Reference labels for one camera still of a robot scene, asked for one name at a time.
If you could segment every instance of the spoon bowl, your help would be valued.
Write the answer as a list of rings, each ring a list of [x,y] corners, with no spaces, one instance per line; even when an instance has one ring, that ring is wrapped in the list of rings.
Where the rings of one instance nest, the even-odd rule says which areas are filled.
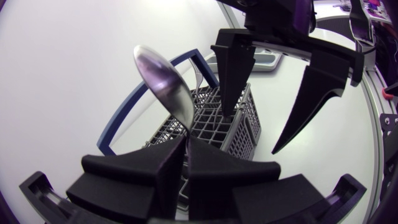
[[[163,56],[143,45],[134,48],[134,58],[145,84],[189,134],[193,124],[193,98],[179,72]]]

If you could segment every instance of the robotic arm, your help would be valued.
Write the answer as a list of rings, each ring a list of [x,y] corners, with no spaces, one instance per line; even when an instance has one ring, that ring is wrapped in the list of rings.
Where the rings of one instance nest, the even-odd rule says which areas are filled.
[[[230,116],[244,88],[255,60],[255,47],[311,61],[286,126],[272,153],[288,144],[317,114],[328,99],[342,96],[347,78],[357,86],[362,80],[364,54],[308,36],[315,28],[310,0],[219,0],[246,13],[247,29],[221,29],[214,50],[220,78],[223,116]],[[355,1],[350,17],[358,43],[372,46],[369,16]]]

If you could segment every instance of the spoon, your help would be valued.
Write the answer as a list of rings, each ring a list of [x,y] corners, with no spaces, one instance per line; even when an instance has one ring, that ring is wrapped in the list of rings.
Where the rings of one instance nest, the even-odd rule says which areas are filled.
[[[149,47],[136,46],[134,58],[145,84],[167,111],[187,130],[187,139],[189,139],[194,105],[191,92],[181,75],[168,60]]]
[[[197,98],[199,98],[199,87],[203,82],[203,75],[199,72],[198,67],[195,65],[195,63],[192,62],[191,59],[189,59],[189,62],[191,63],[193,70],[195,71],[195,76],[197,78],[197,89],[195,90],[195,93],[197,94]]]

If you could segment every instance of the black plastic bracket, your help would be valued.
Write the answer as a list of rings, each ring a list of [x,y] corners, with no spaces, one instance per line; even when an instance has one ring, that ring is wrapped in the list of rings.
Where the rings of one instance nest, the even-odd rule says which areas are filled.
[[[292,112],[273,154],[288,144],[330,98],[342,96],[348,70],[347,60],[317,50],[312,53],[310,66],[305,68]]]
[[[398,219],[398,124],[396,114],[382,114],[382,130],[389,132],[384,138],[384,178],[381,185],[380,204],[369,223],[395,223]]]
[[[250,40],[239,38],[238,34],[220,32],[211,49],[217,58],[221,110],[223,116],[231,116],[256,62],[253,58],[256,48],[251,46]]]

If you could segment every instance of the cable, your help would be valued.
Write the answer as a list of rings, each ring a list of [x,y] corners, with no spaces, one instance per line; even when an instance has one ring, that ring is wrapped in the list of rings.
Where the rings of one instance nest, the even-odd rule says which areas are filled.
[[[395,42],[396,42],[396,47],[397,47],[397,51],[396,51],[396,53],[394,54],[394,60],[397,62],[397,52],[398,52],[398,43],[397,43],[397,40],[394,40]]]

